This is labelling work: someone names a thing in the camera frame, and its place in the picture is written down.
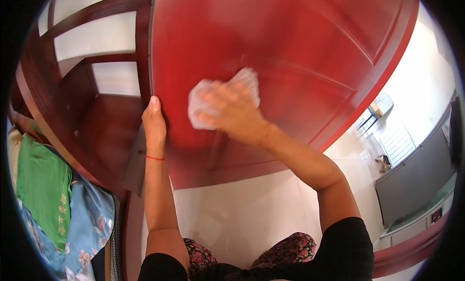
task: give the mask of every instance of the blue floral fabric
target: blue floral fabric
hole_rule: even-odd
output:
[[[71,185],[71,222],[65,247],[68,281],[106,245],[113,231],[113,197],[84,177]]]
[[[59,280],[95,280],[90,260],[106,245],[112,231],[113,197],[73,171],[71,221],[65,254],[58,251],[18,199],[32,242],[52,275]]]

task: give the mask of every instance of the red door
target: red door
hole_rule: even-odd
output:
[[[201,79],[255,69],[264,117],[323,151],[384,86],[417,11],[418,0],[155,0],[153,88],[174,188],[285,169],[257,148],[192,128],[187,97]]]

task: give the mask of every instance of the floral pants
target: floral pants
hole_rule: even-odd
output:
[[[205,268],[217,263],[210,250],[191,239],[184,239],[189,252],[190,265],[187,276],[190,279]],[[253,262],[252,267],[269,266],[277,263],[308,262],[315,255],[316,244],[313,238],[306,233],[293,233],[283,239],[271,249],[264,252]]]

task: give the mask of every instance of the hand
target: hand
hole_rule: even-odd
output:
[[[161,114],[161,103],[157,96],[152,96],[142,114],[142,124],[146,135],[147,156],[164,158],[166,123]]]
[[[200,121],[226,132],[231,139],[250,145],[263,142],[271,123],[263,119],[242,83],[215,81],[199,95],[218,111],[218,115],[197,112]]]

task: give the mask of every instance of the chair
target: chair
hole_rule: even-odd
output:
[[[365,132],[367,132],[370,127],[372,127],[377,120],[382,118],[385,114],[390,112],[392,108],[394,107],[394,102],[392,101],[392,98],[387,95],[386,92],[380,93],[378,96],[376,96],[375,100],[370,104],[368,107],[368,110],[370,111],[370,116],[369,118],[364,121],[360,127],[358,127],[357,130],[361,129],[368,121],[370,118],[375,117],[375,121],[366,129]]]

